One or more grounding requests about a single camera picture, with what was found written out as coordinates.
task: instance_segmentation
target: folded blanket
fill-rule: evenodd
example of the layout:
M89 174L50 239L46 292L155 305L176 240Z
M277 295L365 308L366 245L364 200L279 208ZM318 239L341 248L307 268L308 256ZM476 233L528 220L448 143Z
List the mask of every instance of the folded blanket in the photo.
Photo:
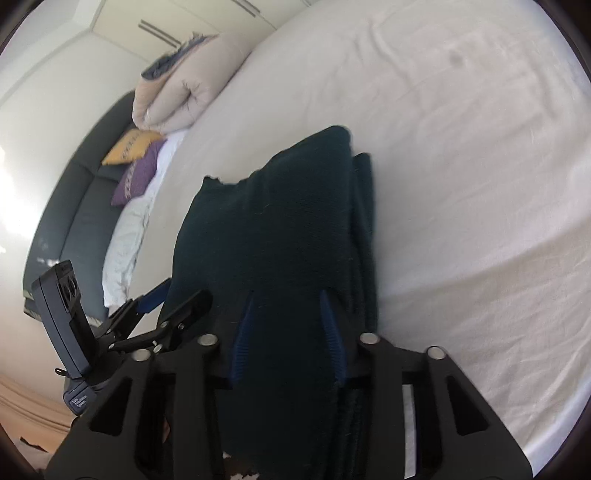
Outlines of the folded blanket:
M198 36L156 60L135 89L138 128L170 133L190 127L250 53L233 34Z
M335 382L320 320L320 292L337 291L358 330L376 329L369 156L330 127L238 184L205 178L174 251L160 318L197 289L207 318L253 292L242 379L217 395L222 447L262 478L348 478L361 425L358 393Z

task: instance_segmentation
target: sunlight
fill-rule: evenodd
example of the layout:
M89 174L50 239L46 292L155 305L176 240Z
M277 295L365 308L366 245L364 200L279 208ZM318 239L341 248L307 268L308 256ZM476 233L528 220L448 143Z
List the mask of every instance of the sunlight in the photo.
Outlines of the sunlight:
M5 160L6 152L0 147L0 222L9 233L31 240L37 228L35 210L17 195L14 179L4 166ZM5 253L5 249L0 249L0 253Z

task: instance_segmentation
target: dark green sweater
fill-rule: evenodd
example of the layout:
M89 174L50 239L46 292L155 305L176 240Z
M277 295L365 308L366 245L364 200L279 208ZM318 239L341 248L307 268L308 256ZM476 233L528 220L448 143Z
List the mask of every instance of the dark green sweater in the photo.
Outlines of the dark green sweater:
M361 398L339 392L319 295L336 290L358 330L376 329L371 164L330 127L238 184L206 177L178 233L161 318L199 288L220 308L253 292L242 379L217 396L222 446L261 479L348 478Z

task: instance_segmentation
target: white cabinet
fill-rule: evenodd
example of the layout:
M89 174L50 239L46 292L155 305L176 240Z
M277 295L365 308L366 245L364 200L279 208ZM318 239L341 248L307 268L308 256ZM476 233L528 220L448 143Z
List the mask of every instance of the white cabinet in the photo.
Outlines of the white cabinet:
M94 32L153 61L188 40L193 32L214 34L218 30L164 0L107 0Z
M312 0L106 0L94 32L153 61L193 32L236 33L254 48Z
M245 0L174 0L221 32L240 35L251 48L271 35L275 28L256 14Z
M248 0L259 14L275 28L279 28L291 17L305 10L304 0Z

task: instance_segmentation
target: wrinkled sheet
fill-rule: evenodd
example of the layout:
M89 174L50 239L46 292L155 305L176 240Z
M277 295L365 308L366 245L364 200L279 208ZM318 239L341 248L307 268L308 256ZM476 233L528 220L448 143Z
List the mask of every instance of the wrinkled sheet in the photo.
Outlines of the wrinkled sheet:
M324 0L281 27L179 148L131 294L170 275L205 175L333 124L372 156L381 334L446 348L537 472L591 393L591 86L532 0Z

